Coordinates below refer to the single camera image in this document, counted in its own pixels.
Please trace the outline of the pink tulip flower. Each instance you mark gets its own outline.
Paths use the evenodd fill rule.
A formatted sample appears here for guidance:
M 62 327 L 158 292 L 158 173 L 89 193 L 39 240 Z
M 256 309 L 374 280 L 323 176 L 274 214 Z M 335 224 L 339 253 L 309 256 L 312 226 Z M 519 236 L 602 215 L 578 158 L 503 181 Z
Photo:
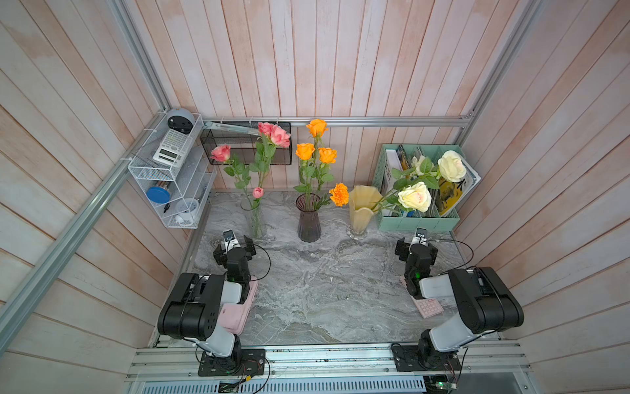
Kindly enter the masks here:
M 264 196 L 264 189 L 261 187 L 255 187 L 253 189 L 253 205 L 252 205 L 252 219 L 254 222 L 254 236 L 261 238 L 264 236 L 264 220 L 263 213 L 260 208 L 262 197 Z

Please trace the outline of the cream white rose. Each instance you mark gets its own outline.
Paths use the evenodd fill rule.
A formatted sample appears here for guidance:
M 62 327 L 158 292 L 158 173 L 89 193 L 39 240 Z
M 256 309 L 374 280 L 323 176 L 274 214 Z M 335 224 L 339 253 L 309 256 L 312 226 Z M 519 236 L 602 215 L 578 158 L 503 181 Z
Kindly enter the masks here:
M 448 150 L 438 159 L 434 165 L 429 158 L 423 160 L 420 166 L 421 173 L 438 187 L 441 181 L 460 183 L 466 177 L 468 171 L 464 165 L 464 159 L 453 150 Z

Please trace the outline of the orange marigold flower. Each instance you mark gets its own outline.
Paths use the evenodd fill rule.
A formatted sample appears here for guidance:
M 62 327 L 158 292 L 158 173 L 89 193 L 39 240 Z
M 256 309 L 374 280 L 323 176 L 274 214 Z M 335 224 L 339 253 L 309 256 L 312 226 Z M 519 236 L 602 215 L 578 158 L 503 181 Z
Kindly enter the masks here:
M 320 198 L 318 203 L 315 205 L 315 209 L 319 210 L 320 208 L 333 204 L 336 207 L 343 207 L 349 203 L 349 191 L 348 187 L 343 183 L 337 183 L 331 190 L 328 191 L 327 195 L 324 195 Z

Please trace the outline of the pink rose flower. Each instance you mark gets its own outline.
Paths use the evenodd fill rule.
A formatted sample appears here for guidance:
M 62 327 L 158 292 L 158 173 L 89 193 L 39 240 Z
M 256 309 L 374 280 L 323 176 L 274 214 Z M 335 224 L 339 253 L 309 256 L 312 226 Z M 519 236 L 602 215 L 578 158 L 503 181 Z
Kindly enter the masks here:
M 216 147 L 212 151 L 212 158 L 223 165 L 225 173 L 234 179 L 235 187 L 244 193 L 245 198 L 253 200 L 253 189 L 251 187 L 252 177 L 250 165 L 244 164 L 237 157 L 231 154 L 231 146 L 224 144 Z

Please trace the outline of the pink rose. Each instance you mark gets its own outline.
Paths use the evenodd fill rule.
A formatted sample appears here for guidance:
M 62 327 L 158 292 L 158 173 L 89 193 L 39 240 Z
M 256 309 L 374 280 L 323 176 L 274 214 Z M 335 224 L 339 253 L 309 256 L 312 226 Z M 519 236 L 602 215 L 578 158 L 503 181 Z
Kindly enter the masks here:
M 263 188 L 263 183 L 270 172 L 272 160 L 276 151 L 279 148 L 290 147 L 290 134 L 282 129 L 279 125 L 273 124 L 275 127 L 271 134 L 270 141 L 259 133 L 259 138 L 256 142 L 256 154 L 254 156 L 254 163 L 250 165 L 252 172 L 257 172 L 259 175 L 258 187 Z
M 271 139 L 271 134 L 273 132 L 274 127 L 275 127 L 274 125 L 268 122 L 258 123 L 259 133 L 269 141 Z

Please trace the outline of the small orange rose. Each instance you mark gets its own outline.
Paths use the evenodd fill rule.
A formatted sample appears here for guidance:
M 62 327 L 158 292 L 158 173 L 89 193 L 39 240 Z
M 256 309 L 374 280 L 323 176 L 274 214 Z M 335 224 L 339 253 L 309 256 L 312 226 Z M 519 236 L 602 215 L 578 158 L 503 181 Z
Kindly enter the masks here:
M 312 209 L 313 176 L 315 173 L 314 153 L 315 146 L 313 144 L 297 144 L 295 154 L 300 160 L 300 184 L 295 187 L 295 190 L 304 193 L 305 210 Z

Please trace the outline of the large orange rose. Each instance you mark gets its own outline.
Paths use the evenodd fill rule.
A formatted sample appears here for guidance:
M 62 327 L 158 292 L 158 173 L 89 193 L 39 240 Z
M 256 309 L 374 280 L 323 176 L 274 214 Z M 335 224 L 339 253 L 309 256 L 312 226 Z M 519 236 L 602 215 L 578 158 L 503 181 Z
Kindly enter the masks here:
M 336 163 L 337 151 L 331 148 L 318 149 L 318 163 L 316 164 L 317 192 L 321 192 L 323 186 L 335 180 L 331 174 L 331 165 Z

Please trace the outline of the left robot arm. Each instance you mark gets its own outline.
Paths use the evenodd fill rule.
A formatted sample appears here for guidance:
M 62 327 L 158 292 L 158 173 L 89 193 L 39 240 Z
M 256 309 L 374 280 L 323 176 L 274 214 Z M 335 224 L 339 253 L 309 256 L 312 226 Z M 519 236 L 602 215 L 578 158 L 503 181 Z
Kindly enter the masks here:
M 183 273 L 178 277 L 157 319 L 157 330 L 178 340 L 193 343 L 215 359 L 241 361 L 238 335 L 219 323 L 224 305 L 244 305 L 254 294 L 257 278 L 249 270 L 256 256 L 253 240 L 239 242 L 234 231 L 222 234 L 213 258 L 226 272 L 201 276 Z

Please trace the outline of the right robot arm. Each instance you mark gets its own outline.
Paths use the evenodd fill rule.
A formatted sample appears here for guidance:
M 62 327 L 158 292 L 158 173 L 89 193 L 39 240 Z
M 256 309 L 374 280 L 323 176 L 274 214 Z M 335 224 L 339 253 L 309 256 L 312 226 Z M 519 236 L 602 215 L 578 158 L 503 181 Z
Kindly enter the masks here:
M 405 263 L 402 283 L 416 303 L 450 298 L 457 307 L 454 316 L 421 335 L 419 353 L 452 354 L 487 333 L 523 325 L 523 308 L 494 269 L 463 266 L 433 276 L 437 252 L 422 233 L 395 246 L 395 256 Z

